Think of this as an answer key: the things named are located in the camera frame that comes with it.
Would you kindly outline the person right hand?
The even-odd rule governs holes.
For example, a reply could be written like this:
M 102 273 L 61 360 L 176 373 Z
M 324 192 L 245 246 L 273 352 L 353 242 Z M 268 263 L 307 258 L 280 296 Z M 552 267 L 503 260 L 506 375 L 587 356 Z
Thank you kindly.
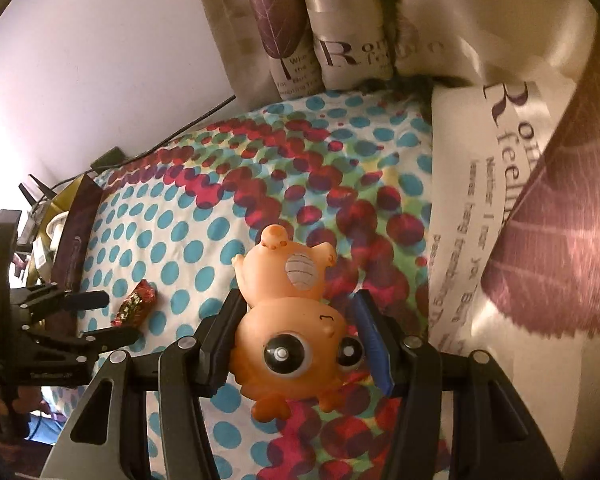
M 24 386 L 18 388 L 15 400 L 6 403 L 0 396 L 0 415 L 6 416 L 9 408 L 16 413 L 27 414 L 38 410 L 43 404 L 43 396 L 40 387 Z

